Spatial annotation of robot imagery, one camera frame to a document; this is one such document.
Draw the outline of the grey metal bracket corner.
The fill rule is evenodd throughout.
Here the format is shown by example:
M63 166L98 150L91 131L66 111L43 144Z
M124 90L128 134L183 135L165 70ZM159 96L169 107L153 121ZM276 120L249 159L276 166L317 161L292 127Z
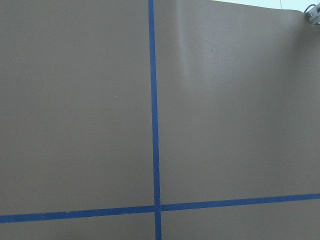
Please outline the grey metal bracket corner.
M319 25L320 24L320 3L317 5L311 4L308 6L303 12L306 20L311 25Z

